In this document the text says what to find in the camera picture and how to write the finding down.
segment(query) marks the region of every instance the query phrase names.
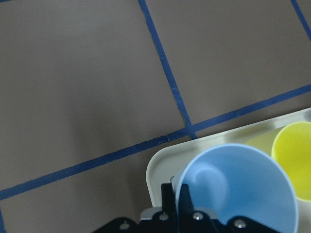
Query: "cup rim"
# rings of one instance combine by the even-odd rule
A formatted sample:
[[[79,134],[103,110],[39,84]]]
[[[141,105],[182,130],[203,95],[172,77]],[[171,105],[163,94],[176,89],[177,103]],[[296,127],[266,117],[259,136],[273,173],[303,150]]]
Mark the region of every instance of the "cup rim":
[[[287,176],[287,174],[285,173],[285,171],[283,170],[283,168],[274,160],[272,159],[269,155],[267,155],[265,152],[252,147],[252,146],[248,146],[248,145],[244,145],[244,144],[238,144],[238,143],[228,143],[228,144],[221,144],[218,146],[214,146],[212,148],[207,149],[206,151],[198,154],[195,158],[193,158],[188,164],[187,166],[184,168],[184,170],[182,171],[180,177],[178,178],[177,185],[176,185],[176,190],[175,191],[175,204],[176,204],[176,210],[177,210],[177,214],[178,213],[178,202],[179,202],[179,194],[180,194],[180,190],[181,190],[181,185],[182,185],[182,181],[184,180],[184,177],[186,175],[186,173],[188,172],[189,168],[202,156],[204,156],[206,153],[209,153],[210,151],[213,150],[217,150],[218,148],[223,148],[223,147],[237,147],[237,148],[247,148],[247,149],[251,149],[263,156],[265,156],[266,158],[268,158],[276,167],[277,169],[282,173],[282,176],[285,178],[286,183],[288,184],[289,188],[290,188],[290,193],[291,196],[294,200],[294,233],[297,232],[298,229],[298,219],[299,219],[299,211],[298,211],[298,204],[297,204],[297,200],[296,200],[296,195],[295,195],[295,191],[294,191],[294,187],[293,184],[291,183],[289,177]]]

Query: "yellow cup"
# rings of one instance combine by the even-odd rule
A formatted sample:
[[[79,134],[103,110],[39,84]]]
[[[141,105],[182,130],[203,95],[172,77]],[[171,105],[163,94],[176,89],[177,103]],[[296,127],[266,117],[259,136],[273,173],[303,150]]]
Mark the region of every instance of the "yellow cup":
[[[276,138],[277,134],[281,131],[283,128],[278,128],[275,130],[271,130],[267,133],[263,133],[257,137],[253,137],[246,141],[244,144],[255,147],[266,154],[271,155],[272,145],[274,142],[274,139]]]
[[[311,201],[311,122],[295,122],[276,136],[271,156],[289,176],[296,196]]]

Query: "screw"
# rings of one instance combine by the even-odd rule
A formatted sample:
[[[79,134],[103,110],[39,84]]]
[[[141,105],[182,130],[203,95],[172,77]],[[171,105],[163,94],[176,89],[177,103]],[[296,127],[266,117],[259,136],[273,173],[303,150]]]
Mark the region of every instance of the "screw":
[[[164,212],[163,214],[159,216],[159,219],[161,221],[166,221],[167,219],[169,219],[169,216]]]
[[[202,220],[203,219],[203,214],[201,214],[200,212],[194,212],[192,217],[195,220]]]
[[[124,221],[124,223],[122,223],[120,225],[120,230],[127,230],[130,228],[130,226],[131,226],[130,224],[128,224],[126,221]]]
[[[242,229],[242,228],[246,227],[246,223],[242,219],[235,220],[233,224],[234,224],[235,227],[237,227],[239,229]]]

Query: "light blue cup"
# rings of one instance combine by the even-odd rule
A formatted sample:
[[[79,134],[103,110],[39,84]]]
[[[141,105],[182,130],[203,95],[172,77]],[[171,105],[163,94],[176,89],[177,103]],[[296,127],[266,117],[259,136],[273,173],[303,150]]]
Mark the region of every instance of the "light blue cup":
[[[296,233],[298,207],[283,169],[264,152],[224,144],[196,156],[174,178],[178,207],[181,184],[189,186],[194,208],[213,210],[226,224],[245,216],[281,233]]]

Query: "blue painter's tape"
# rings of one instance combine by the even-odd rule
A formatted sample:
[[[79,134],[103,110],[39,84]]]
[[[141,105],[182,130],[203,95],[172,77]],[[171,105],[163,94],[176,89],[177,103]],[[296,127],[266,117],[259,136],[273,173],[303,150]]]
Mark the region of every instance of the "blue painter's tape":
[[[229,113],[225,113],[225,114],[222,114],[220,116],[199,122],[197,124],[194,124],[192,127],[193,127],[193,130],[195,132],[197,132],[197,131],[206,129],[208,127],[223,123],[223,122],[228,121],[228,120],[232,120],[234,118],[238,118],[238,117],[246,115],[248,113],[252,113],[252,112],[257,111],[259,109],[269,107],[273,104],[291,99],[293,97],[296,97],[296,96],[299,96],[299,95],[302,95],[302,94],[305,94],[308,92],[311,92],[311,84],[307,85],[307,86],[300,87],[298,89],[295,89],[295,90],[292,90],[289,92],[286,92],[286,93],[283,93],[283,94],[280,94],[278,96],[274,96],[268,100],[263,100],[263,101],[245,106],[243,108],[240,108],[238,110],[235,110],[235,111],[232,111]]]
[[[190,121],[188,112],[186,110],[185,104],[184,104],[183,99],[181,97],[177,83],[175,81],[175,78],[174,78],[173,72],[171,70],[169,61],[167,60],[167,57],[165,55],[165,52],[164,52],[164,49],[162,47],[160,38],[157,34],[156,27],[155,27],[153,20],[151,18],[151,15],[150,15],[148,6],[146,4],[146,1],[145,0],[138,0],[138,2],[139,2],[139,5],[140,5],[142,12],[145,15],[147,27],[148,27],[149,32],[151,34],[151,38],[154,42],[156,51],[160,57],[160,61],[161,61],[165,76],[167,78],[167,81],[169,82],[172,94],[173,94],[175,101],[177,103],[177,107],[178,107],[179,112],[181,113],[181,115],[183,117],[184,123],[186,125],[186,129],[188,129],[188,133],[189,133],[189,136],[191,137],[191,139],[196,139],[195,132],[191,131],[191,121]]]
[[[292,5],[293,5],[293,7],[294,7],[294,9],[295,9],[299,19],[300,19],[300,22],[301,22],[303,28],[305,29],[305,31],[306,31],[306,33],[307,33],[307,35],[309,37],[309,40],[311,41],[311,30],[310,30],[310,27],[309,27],[309,25],[308,25],[304,15],[303,15],[301,9],[300,9],[297,1],[296,0],[291,0],[291,2],[292,2]]]
[[[1,209],[0,209],[0,233],[6,233]]]
[[[145,141],[145,142],[133,145],[131,147],[127,147],[127,148],[118,150],[116,152],[101,156],[99,158],[92,159],[92,160],[83,162],[81,164],[77,164],[75,166],[68,167],[68,168],[65,168],[63,170],[50,173],[50,174],[42,176],[40,178],[31,180],[31,181],[28,181],[28,182],[25,182],[22,184],[18,184],[14,187],[7,188],[7,189],[0,191],[0,200],[15,196],[15,195],[23,193],[23,192],[27,192],[27,191],[32,190],[34,188],[38,188],[38,187],[41,187],[43,185],[46,185],[46,184],[64,179],[66,177],[81,173],[83,171],[87,171],[87,170],[90,170],[92,168],[110,163],[112,161],[115,161],[115,160],[124,158],[126,156],[129,156],[131,154],[135,154],[137,152],[156,147],[162,143],[174,141],[175,139],[178,139],[178,138],[181,138],[181,137],[184,137],[187,135],[188,135],[187,130],[185,128],[183,128],[183,129],[178,130],[174,133],[170,133],[169,135],[157,137],[157,138],[154,138],[152,140]]]

